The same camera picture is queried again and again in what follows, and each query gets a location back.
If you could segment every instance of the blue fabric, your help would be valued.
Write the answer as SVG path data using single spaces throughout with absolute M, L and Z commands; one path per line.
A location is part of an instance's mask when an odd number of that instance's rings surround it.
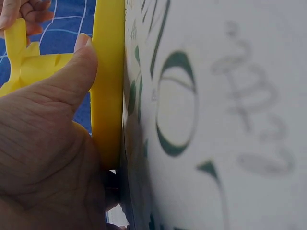
M 55 13 L 55 19 L 44 23 L 44 32 L 31 37 L 31 41 L 41 41 L 41 54 L 72 53 L 78 33 L 92 35 L 95 3 L 95 0 L 53 0 L 50 10 Z M 5 44 L 0 39 L 0 85 L 9 75 Z M 76 112 L 74 121 L 92 132 L 89 95 Z

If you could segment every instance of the white grid line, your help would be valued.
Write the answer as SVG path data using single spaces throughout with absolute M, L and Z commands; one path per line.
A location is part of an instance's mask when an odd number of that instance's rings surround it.
M 57 12 L 57 6 L 58 6 L 58 0 L 56 0 L 56 3 L 55 3 L 55 5 L 54 5 L 54 15 L 56 15 L 56 12 Z M 43 40 L 43 37 L 44 37 L 44 35 L 45 35 L 45 33 L 46 33 L 46 30 L 49 28 L 49 26 L 53 23 L 53 21 L 54 21 L 54 18 L 51 20 L 51 22 L 46 26 L 46 28 L 44 29 L 44 31 L 43 31 L 43 34 L 42 34 L 42 36 L 40 37 L 40 39 L 39 39 L 39 44 L 41 44 L 42 43 L 42 40 Z
M 5 54 L 6 54 L 6 51 L 5 51 L 4 54 L 1 56 L 0 64 L 2 63 L 3 59 L 4 59 L 5 57 L 7 57 L 7 55 L 5 55 Z
M 74 15 L 74 16 L 64 16 L 64 17 L 56 17 L 56 18 L 53 18 L 53 19 L 57 20 L 57 19 L 66 19 L 66 18 L 82 18 L 82 16 L 77 16 L 77 15 Z
M 83 20 L 85 18 L 85 14 L 86 14 L 86 8 L 87 8 L 87 0 L 84 1 L 84 11 L 83 11 L 83 17 L 81 18 L 81 22 L 80 22 L 80 26 L 79 26 L 79 30 L 78 30 L 78 34 L 81 31 L 82 28 L 82 24 L 83 24 Z

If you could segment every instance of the yellow plastic toy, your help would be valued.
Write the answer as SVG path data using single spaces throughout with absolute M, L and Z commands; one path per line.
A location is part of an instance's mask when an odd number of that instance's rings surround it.
M 125 0 L 97 0 L 93 45 L 98 57 L 96 80 L 90 90 L 92 135 L 103 169 L 116 169 L 122 125 Z M 50 77 L 72 54 L 40 55 L 39 43 L 26 47 L 24 19 L 4 32 L 11 75 L 0 96 Z

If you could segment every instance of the green leaf design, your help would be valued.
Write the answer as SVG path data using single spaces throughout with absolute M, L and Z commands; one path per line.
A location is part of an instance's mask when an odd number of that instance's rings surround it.
M 135 55 L 135 59 L 138 61 L 139 66 L 140 66 L 140 53 L 139 53 L 139 45 L 137 45 L 137 46 L 135 47 L 135 50 L 134 50 L 134 55 Z
M 220 184 L 220 179 L 217 176 L 213 161 L 206 161 L 204 164 L 198 166 L 197 169 L 209 174 L 218 184 Z
M 145 140 L 145 143 L 143 145 L 143 155 L 145 158 L 148 156 L 148 139 Z
M 136 85 L 135 85 L 135 80 L 133 80 L 129 92 L 128 116 L 130 116 L 134 111 L 135 99 L 136 99 Z
M 157 127 L 157 133 L 158 133 L 158 138 L 161 144 L 161 147 L 163 150 L 171 157 L 177 157 L 179 156 L 189 145 L 189 142 L 184 145 L 174 145 L 172 144 L 169 140 L 167 140 L 162 132 L 160 131 L 160 128 L 158 124 L 156 124 Z
M 196 92 L 196 85 L 195 85 L 196 82 L 195 82 L 195 79 L 194 79 L 193 70 L 192 70 L 192 67 L 191 67 L 191 64 L 190 64 L 190 61 L 189 61 L 189 58 L 188 58 L 187 54 L 182 52 L 182 51 L 175 51 L 175 52 L 171 53 L 168 56 L 167 60 L 165 61 L 164 65 L 162 67 L 159 84 L 160 84 L 161 80 L 165 78 L 163 76 L 163 74 L 168 69 L 174 68 L 174 67 L 179 67 L 179 68 L 183 69 L 187 73 L 187 75 L 189 76 L 189 78 L 192 81 L 192 88 L 188 87 L 188 86 L 185 86 L 185 87 L 189 88 L 194 93 L 194 95 L 196 95 L 197 94 L 197 92 Z M 174 78 L 174 82 L 180 84 L 180 82 L 177 81 L 175 78 Z M 193 118 L 194 119 L 194 122 L 193 122 L 194 124 L 197 123 L 197 120 L 195 118 L 196 117 Z M 177 157 L 181 153 L 183 153 L 183 151 L 189 145 L 189 143 L 190 143 L 190 141 L 191 141 L 191 139 L 193 137 L 193 134 L 194 134 L 194 132 L 196 130 L 196 125 L 194 125 L 193 130 L 192 130 L 189 138 L 182 145 L 175 145 L 175 144 L 171 143 L 167 139 L 167 137 L 165 137 L 163 135 L 163 133 L 161 132 L 161 129 L 159 127 L 157 117 L 156 117 L 156 128 L 157 128 L 157 134 L 158 134 L 158 138 L 159 138 L 161 147 L 163 148 L 165 153 L 168 154 L 171 157 Z
M 149 32 L 151 31 L 152 26 L 153 26 L 154 16 L 155 16 L 155 13 L 156 13 L 157 4 L 158 4 L 158 1 L 156 0 L 155 1 L 155 6 L 154 6 L 154 9 L 153 9 L 154 12 L 153 12 L 153 15 L 152 15 L 152 20 L 151 20 Z M 165 25 L 166 25 L 167 15 L 168 15 L 168 12 L 169 12 L 169 9 L 170 9 L 170 4 L 171 4 L 171 1 L 167 0 L 166 1 L 166 5 L 165 5 L 165 11 L 164 11 L 161 27 L 160 27 L 160 31 L 159 31 L 158 38 L 157 38 L 157 41 L 155 43 L 155 47 L 154 47 L 154 51 L 153 51 L 152 62 L 151 62 L 151 65 L 150 65 L 150 74 L 151 74 L 152 79 L 153 79 L 153 76 L 154 76 L 154 74 L 153 74 L 154 71 L 153 70 L 154 70 L 154 67 L 155 67 L 155 61 L 157 59 L 159 46 L 160 46 L 160 43 L 161 43 L 161 40 L 162 40 L 162 35 L 164 33 L 164 28 L 165 28 Z
M 140 89 L 139 89 L 139 104 L 138 104 L 138 122 L 140 123 L 141 120 L 141 94 L 142 94 L 142 88 L 143 88 L 143 81 L 142 81 L 142 75 L 140 76 Z
M 172 67 L 181 67 L 190 77 L 194 86 L 193 91 L 196 91 L 195 77 L 187 54 L 182 51 L 176 51 L 172 53 L 170 56 L 168 56 L 167 60 L 165 61 L 162 67 L 161 78 L 163 78 L 162 75 L 164 74 L 164 72 Z

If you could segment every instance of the fingertip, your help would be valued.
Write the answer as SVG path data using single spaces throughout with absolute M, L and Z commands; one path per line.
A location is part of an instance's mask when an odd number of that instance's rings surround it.
M 27 36 L 39 35 L 43 32 L 43 27 L 34 22 L 26 21 L 26 32 Z
M 97 57 L 94 49 L 88 44 L 88 36 L 84 41 L 78 39 L 77 48 L 65 67 L 51 77 L 41 81 L 42 84 L 53 85 L 62 89 L 62 93 L 52 95 L 71 106 L 75 112 L 93 85 L 97 73 Z
M 37 22 L 37 23 L 43 23 L 43 22 L 46 22 L 46 21 L 50 21 L 54 17 L 54 13 L 51 12 L 51 11 L 48 11 L 48 10 L 34 11 L 34 12 L 32 12 L 32 14 L 33 14 L 33 16 L 30 17 L 30 15 L 29 15 L 29 18 L 32 18 L 32 20 L 34 22 Z
M 38 2 L 36 5 L 33 6 L 33 8 L 36 11 L 43 11 L 43 10 L 48 9 L 50 6 L 51 6 L 51 1 L 46 0 L 46 1 Z
M 90 39 L 91 38 L 84 33 L 79 34 L 74 47 L 74 53 L 77 52 L 79 49 L 85 47 Z
M 11 26 L 11 19 L 9 16 L 1 15 L 0 16 L 0 30 L 6 29 Z

